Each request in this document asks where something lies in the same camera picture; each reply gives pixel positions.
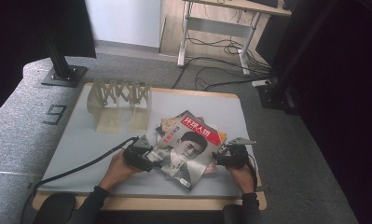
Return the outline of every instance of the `black cable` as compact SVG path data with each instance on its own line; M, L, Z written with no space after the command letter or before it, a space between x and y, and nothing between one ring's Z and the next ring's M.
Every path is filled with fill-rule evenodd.
M207 17L208 19L210 19L209 16L208 16L208 13L206 12L206 4L203 4L203 6L205 7L205 15L206 15L206 17Z
M210 84L208 83L207 81L205 81L203 78L199 77L199 75L201 74L202 71L204 71L205 69L217 69L217 70L221 70L221 71L224 71L226 72L227 74L229 75L232 75L232 76L235 76L235 77L241 77L241 78L244 78L244 79L251 79L250 77L247 77L245 75L238 75L238 74L234 74L234 73L230 73L228 72L226 69L223 69L223 68L219 68L219 67L203 67L199 70L199 72L195 75L195 78L194 78L194 88L195 90L197 89L197 83L199 84L199 80L203 81L205 84L208 84L208 87L205 87L205 88L209 88L209 86L212 86L213 84Z
M237 23L239 23L239 21L241 20L241 14L242 14L242 10L239 10L239 16L238 16L238 20L237 20Z
M75 172L78 172L78 171L80 171L80 170L83 170L83 169L85 169L85 168L87 168L87 167L89 167L89 166L95 164L96 162L103 160L104 158L106 158L107 156L109 156L109 155L112 154L113 152L119 150L120 148L124 147L128 142L133 141L133 143L134 143L137 139L138 139L137 137L129 138L129 139L127 139L125 142L119 144L119 145L116 146L116 147L113 147L113 148L110 149L108 152L104 153L102 156L98 157L97 159L95 159L95 160L93 160L93 161L90 161L90 162L88 162L88 163L86 163L86 164L84 164L84 165L81 165L81 166L79 166L79 167L77 167L77 168L75 168L75 169L73 169L73 170L71 170L71 171L65 172L65 173L60 174L60 175L55 175L55 176L53 176L53 177L51 177L51 178L48 178L48 179L45 179L45 180L40 181L39 183L37 183L37 184L34 185L33 195L35 196L35 194L36 194L36 192L37 192L37 189L38 189L40 186L42 186L42 185L44 185L44 184L47 184L48 182L54 181L54 180L56 180L56 179L60 179L60 178L62 178L62 177L65 177L65 176L67 176L67 175L71 175L71 174L73 174L73 173L75 173Z
M253 181L254 181L254 183L255 183L255 191L257 191L257 182L258 182L258 179L257 179L257 170L256 170L256 165L257 165L257 163L255 162L255 158L254 157L252 157L250 154L248 154L249 155L249 157L251 157L252 159L253 159L253 163L254 163L254 165L252 165L250 162L248 162L247 163L247 166L249 167L249 169L252 171L252 173L253 173L253 176L252 176L252 178L253 178Z
M179 77L176 79L176 81L174 82L174 84L172 85L171 89L174 89L177 84L179 83L180 79L182 78L186 68L191 64L191 62L194 62L196 60L206 60L208 62L219 62L219 63L226 63L226 64L229 64L229 65L232 65L232 66L235 66L235 67L239 67L239 68L242 68L242 69L246 69L246 70L249 70L251 72L253 72L255 74L255 70L253 69L250 69L250 68L245 68L241 65L238 65L238 64L235 64L235 63L229 63L229 62L226 62L226 61L223 61L223 60L219 60L219 59L214 59L214 58L208 58L208 57L198 57L198 58L193 58L191 59L190 61L188 61L185 66L183 67L182 69L182 72L180 73ZM249 82L249 81L254 81L254 80L259 80L259 79L264 79L264 78L268 78L268 77L274 77L275 75L274 74L271 74L270 76L265 76L265 77L258 77L256 79L250 79L250 80L247 80L245 82ZM217 83L217 84L213 84L213 86L219 86L219 85L228 85L228 84L236 84L238 82L225 82L225 83Z
M249 21L253 21L253 18L255 17L255 13L253 12L253 17L251 18L251 19L249 19L248 21L245 21L245 20L243 20L242 18L241 18L241 21L243 21L243 22L249 22Z
M255 19L255 12L253 11L253 17L252 19L250 20L250 26L253 24L253 20Z
M104 158L106 158L107 156L109 156L109 155L112 154L113 152L119 150L120 148L124 147L128 142L133 141L133 143L131 143L131 144L133 145L133 144L134 144L138 139L139 139L138 137L132 137L132 138L129 138L129 139L127 139L126 141L124 141L123 143L119 144L118 146L113 147L112 149L110 149L109 151L107 151L106 153L104 153L102 156L98 157L97 159L95 159L95 160L93 160L93 161L90 161L90 162L88 162L88 163L86 163L86 164L84 164L84 165L78 166L77 168L75 168L75 169L73 169L73 170L71 170L71 171L68 171L68 172L62 173L62 174L60 174L60 175L55 175L55 176L53 176L53 177L51 177L51 178L48 178L48 179L42 180L42 181L38 182L37 184L35 184L32 193L29 194L29 196L28 196L28 198L27 198L25 204L23 205L22 212L21 212L21 221L20 221L20 224L23 223L23 215L24 215L24 213L25 213L26 206L27 206L28 202L30 201L30 199L31 199L32 197L34 197L34 196L36 195L37 189L38 189L40 186L42 186L42 185L44 185L44 184L47 184L48 182L51 182L51 181L54 181L54 180L60 179L60 178L62 178L62 177L65 177L65 176L67 176L67 175L71 175L71 174L73 174L73 173L75 173L75 172L78 172L78 171L80 171L80 170L83 170L83 169L85 169L85 168L87 168L87 167L89 167L89 166L91 166L91 165L97 163L98 161L103 160Z
M229 54L239 54L238 53L238 49L242 49L242 44L232 40L232 37L230 39L224 39L224 40L219 40L219 41L216 41L216 42L212 42L212 43L206 43L206 42L203 42L199 39L196 39L196 38L191 38L189 37L188 35L188 39L192 44L195 44L195 45L207 45L207 46L211 46L211 47L217 47L217 48L224 48L224 52L225 53L229 53ZM216 45L218 43L221 43L221 42L225 42L225 41L229 41L229 44L228 45ZM231 48L234 48L236 51L235 52L231 52ZM249 59L249 62L251 63L251 65L254 65L254 66L259 66L262 68L262 70L265 70L265 71L270 71L271 68L268 64L266 63L261 63L259 61L257 61L254 56L253 56L253 53L248 49L247 53L246 53L248 59Z
M228 22L232 21L232 19L234 19L237 15L238 15L238 10L235 10L235 15L231 17L231 19Z

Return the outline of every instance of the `desk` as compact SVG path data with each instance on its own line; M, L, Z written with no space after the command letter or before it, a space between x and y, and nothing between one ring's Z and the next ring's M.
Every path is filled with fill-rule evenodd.
M87 112L90 88L91 83L84 86L43 179L92 161L129 137L144 134L127 132L131 112L127 114L126 111L122 112L118 133L96 133L93 117ZM157 143L155 128L160 119L173 117L186 109L196 116L203 116L207 123L216 124L220 131L227 133L228 140L238 136L249 138L241 102L234 94L153 88L151 95L152 111L145 135L152 146ZM251 146L247 149L254 155ZM110 159L107 157L85 170L40 187L34 198L34 208L38 209L52 192L75 192L77 206L81 205L103 177ZM107 199L103 209L221 210L225 204L241 203L241 193L230 181L229 172L222 166L217 169L214 175L203 175L192 191L166 179L159 169L133 175L113 190L113 196ZM257 185L262 189L261 181ZM265 209L264 192L258 192L257 196L260 209Z
M254 2L246 0L185 0L186 1L186 15L184 17L184 30L183 39L180 44L179 57L177 61L178 66L184 66L185 55L186 55L186 34L188 30L203 31L207 33L219 34L219 35L233 35L242 38L246 38L245 44L242 49L238 50L241 66L243 67L243 73L246 76L250 76L248 70L246 53L249 48L250 42L252 41L255 33L256 26L258 24L261 13L277 16L291 16L289 10L283 10L283 1L279 0L277 8L263 6ZM217 7L228 7L246 11L254 11L255 18L251 26L240 25L236 23L229 23L223 21L211 21L202 18L191 17L191 3L200 3L206 5L212 5Z

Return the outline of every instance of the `person's arm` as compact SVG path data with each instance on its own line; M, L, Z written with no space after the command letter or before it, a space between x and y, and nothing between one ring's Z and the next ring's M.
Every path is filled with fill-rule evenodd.
M67 224L92 224L103 207L104 200L110 194L110 189L125 181L140 170L130 167L124 160L124 151L116 154L109 165L103 179L94 191L87 197L83 204L76 210Z
M240 169L234 167L226 167L232 175L235 184L240 188L242 193L242 212L245 223L256 224L262 223L260 211L258 209L259 202L255 194L255 181L253 172L247 165Z

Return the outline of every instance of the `wall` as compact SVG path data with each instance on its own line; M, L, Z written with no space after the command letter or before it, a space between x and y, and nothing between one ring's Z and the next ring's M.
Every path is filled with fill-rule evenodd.
M161 0L86 0L94 38L159 48Z

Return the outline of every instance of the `magazine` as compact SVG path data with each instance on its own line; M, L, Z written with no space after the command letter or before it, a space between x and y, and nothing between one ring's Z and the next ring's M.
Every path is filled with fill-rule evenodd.
M169 178L192 190L222 142L217 130L186 111L146 157L160 162Z
M166 132L170 132L174 127L173 125L176 124L178 121L180 121L180 118L185 114L185 113L190 113L188 110L185 112L177 115L174 118L166 118L166 119L161 119L160 125L156 128L157 133L159 134L160 137L163 137ZM203 117L197 117L199 121L204 121Z

